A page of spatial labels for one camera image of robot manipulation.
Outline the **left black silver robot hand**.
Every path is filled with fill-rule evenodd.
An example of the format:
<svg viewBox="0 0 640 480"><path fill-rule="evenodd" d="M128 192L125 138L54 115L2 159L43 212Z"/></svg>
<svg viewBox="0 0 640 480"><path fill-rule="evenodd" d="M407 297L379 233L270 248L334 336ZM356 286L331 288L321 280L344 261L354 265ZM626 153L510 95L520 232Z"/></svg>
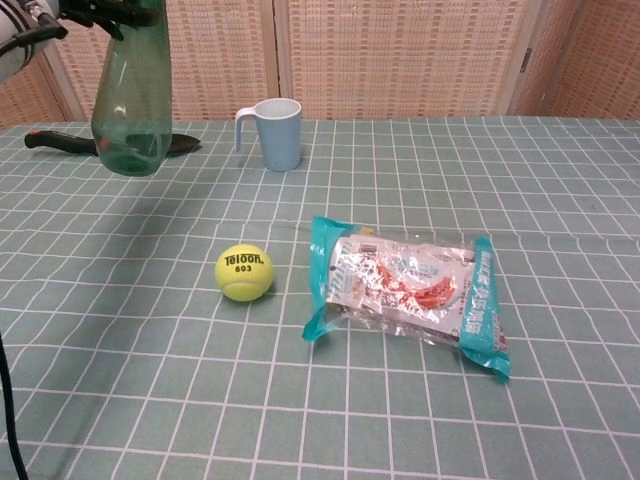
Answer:
<svg viewBox="0 0 640 480"><path fill-rule="evenodd" d="M153 27L160 21L161 11L142 7L138 1L65 0L59 2L60 17L81 26L100 26L113 39L122 41L122 25L134 29Z"/></svg>

